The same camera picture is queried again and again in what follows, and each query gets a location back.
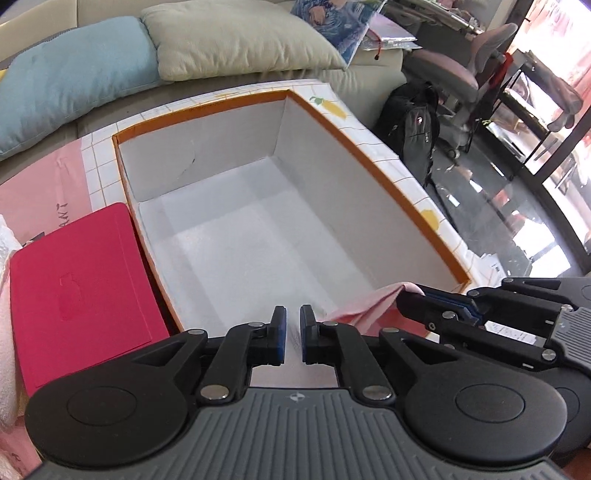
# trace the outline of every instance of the cushion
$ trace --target cushion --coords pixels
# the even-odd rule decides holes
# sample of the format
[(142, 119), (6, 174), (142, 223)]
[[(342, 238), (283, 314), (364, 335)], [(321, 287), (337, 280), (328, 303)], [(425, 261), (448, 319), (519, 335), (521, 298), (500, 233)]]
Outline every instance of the cushion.
[(73, 30), (73, 28), (68, 28), (68, 30), (64, 30), (63, 32), (58, 32), (58, 33), (54, 33), (53, 35), (49, 35), (49, 37), (44, 38), (43, 40), (40, 40), (38, 42), (35, 42), (33, 45), (29, 45), (27, 48), (16, 52), (14, 55), (10, 55), (8, 58), (5, 58), (4, 60), (0, 61), (0, 70), (7, 69), (10, 66), (10, 64), (12, 63), (12, 61), (15, 58), (17, 58), (22, 52), (27, 51), (29, 48), (33, 48), (33, 47), (39, 45), (40, 43), (45, 43), (46, 41), (53, 40), (54, 38), (60, 36), (62, 33), (68, 32), (70, 30)]
[(473, 103), (478, 97), (478, 82), (474, 75), (446, 55), (414, 50), (404, 59), (404, 67), (451, 93), (462, 103)]
[(191, 0), (142, 11), (163, 80), (345, 66), (322, 35), (265, 0)]
[(343, 56), (347, 65), (386, 0), (295, 0), (291, 13), (308, 22)]
[(156, 50), (135, 17), (37, 45), (15, 58), (0, 82), (0, 160), (94, 107), (160, 83)]

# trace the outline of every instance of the pink cloth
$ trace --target pink cloth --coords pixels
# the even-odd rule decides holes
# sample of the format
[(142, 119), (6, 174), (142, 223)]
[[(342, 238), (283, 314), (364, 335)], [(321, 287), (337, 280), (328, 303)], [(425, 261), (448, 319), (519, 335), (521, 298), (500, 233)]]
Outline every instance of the pink cloth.
[(396, 297), (403, 290), (424, 295), (414, 283), (394, 283), (336, 310), (323, 321), (348, 323), (357, 328), (361, 335), (377, 336), (384, 327), (397, 327), (415, 335), (425, 336), (427, 331), (423, 325), (406, 319), (396, 308)]
[(41, 465), (41, 459), (25, 429), (24, 417), (17, 419), (10, 432), (0, 433), (0, 453), (4, 454), (5, 459), (21, 477), (27, 476)]

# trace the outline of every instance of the desk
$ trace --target desk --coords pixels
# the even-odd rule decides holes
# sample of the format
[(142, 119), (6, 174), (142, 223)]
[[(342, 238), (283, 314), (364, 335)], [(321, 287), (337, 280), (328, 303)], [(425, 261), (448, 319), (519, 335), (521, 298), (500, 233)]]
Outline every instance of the desk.
[(464, 35), (479, 35), (484, 30), (470, 25), (459, 15), (452, 13), (448, 8), (430, 0), (389, 0), (384, 5), (385, 15), (403, 14), (414, 17), (419, 22), (432, 25), (443, 25)]

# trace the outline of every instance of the pink paper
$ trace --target pink paper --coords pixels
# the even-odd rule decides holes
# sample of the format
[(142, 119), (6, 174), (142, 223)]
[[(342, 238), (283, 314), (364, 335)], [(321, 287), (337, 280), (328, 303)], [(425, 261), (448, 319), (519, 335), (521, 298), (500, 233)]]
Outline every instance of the pink paper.
[(404, 318), (396, 308), (396, 297), (403, 290), (424, 295), (414, 283), (394, 283), (336, 310), (323, 321), (349, 323), (357, 328), (361, 335), (377, 336), (384, 327), (397, 327), (424, 336), (427, 334), (425, 328), (420, 323)]
[(0, 212), (22, 244), (92, 212), (75, 140), (0, 185)]

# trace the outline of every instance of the pink mat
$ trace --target pink mat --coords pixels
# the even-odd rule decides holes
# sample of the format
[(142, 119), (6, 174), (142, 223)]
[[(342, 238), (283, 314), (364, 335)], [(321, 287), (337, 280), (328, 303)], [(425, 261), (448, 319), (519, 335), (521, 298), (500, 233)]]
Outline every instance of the pink mat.
[(92, 213), (80, 145), (75, 140), (0, 185), (0, 212), (21, 245)]

